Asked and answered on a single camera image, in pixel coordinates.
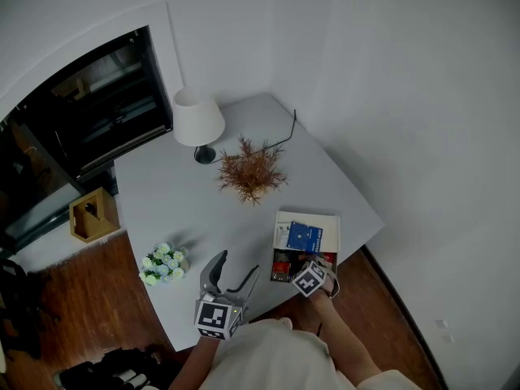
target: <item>sleeve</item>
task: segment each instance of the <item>sleeve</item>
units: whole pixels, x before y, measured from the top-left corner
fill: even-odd
[[[357,390],[421,390],[397,370],[389,370],[362,381]]]

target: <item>lamp base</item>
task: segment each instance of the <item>lamp base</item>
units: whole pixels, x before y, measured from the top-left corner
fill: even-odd
[[[208,145],[198,146],[195,149],[195,160],[199,163],[207,164],[214,161],[215,149],[211,149]]]

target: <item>wooden crate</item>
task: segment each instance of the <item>wooden crate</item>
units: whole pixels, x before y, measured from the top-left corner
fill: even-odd
[[[87,204],[95,209],[92,215]],[[119,230],[115,199],[103,188],[85,195],[69,205],[71,234],[85,243]]]

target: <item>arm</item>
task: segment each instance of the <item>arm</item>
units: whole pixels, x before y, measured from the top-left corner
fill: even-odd
[[[321,318],[322,339],[328,345],[336,369],[354,386],[379,374],[381,370],[375,365],[365,345],[350,331],[327,294],[319,289],[309,299]]]
[[[220,341],[201,337],[168,390],[197,390],[211,370]]]

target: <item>baseboard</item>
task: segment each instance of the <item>baseboard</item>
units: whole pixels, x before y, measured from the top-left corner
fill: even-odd
[[[428,344],[424,339],[423,334],[419,331],[417,324],[415,323],[414,319],[412,318],[412,315],[406,308],[405,303],[402,301],[401,297],[397,293],[397,290],[393,287],[392,282],[390,282],[390,279],[386,276],[379,263],[377,263],[377,260],[375,260],[374,255],[368,249],[368,247],[366,247],[366,245],[363,245],[361,247],[361,251],[363,252],[363,255],[366,257],[366,259],[369,261],[369,263],[372,265],[372,267],[380,277],[381,281],[384,283],[384,286],[392,296],[393,300],[396,302],[397,307],[405,317],[406,322],[409,324],[409,327],[411,328],[412,332],[417,338],[419,345],[421,345],[422,351],[424,351],[424,353],[426,354],[426,357],[431,364],[431,368],[433,368],[433,371],[437,376],[437,379],[439,380],[440,386],[444,390],[449,390],[448,385],[446,384],[446,380],[444,379],[444,376],[440,371],[439,365],[437,364],[435,357],[433,357],[433,353],[431,353],[430,347],[428,347]]]

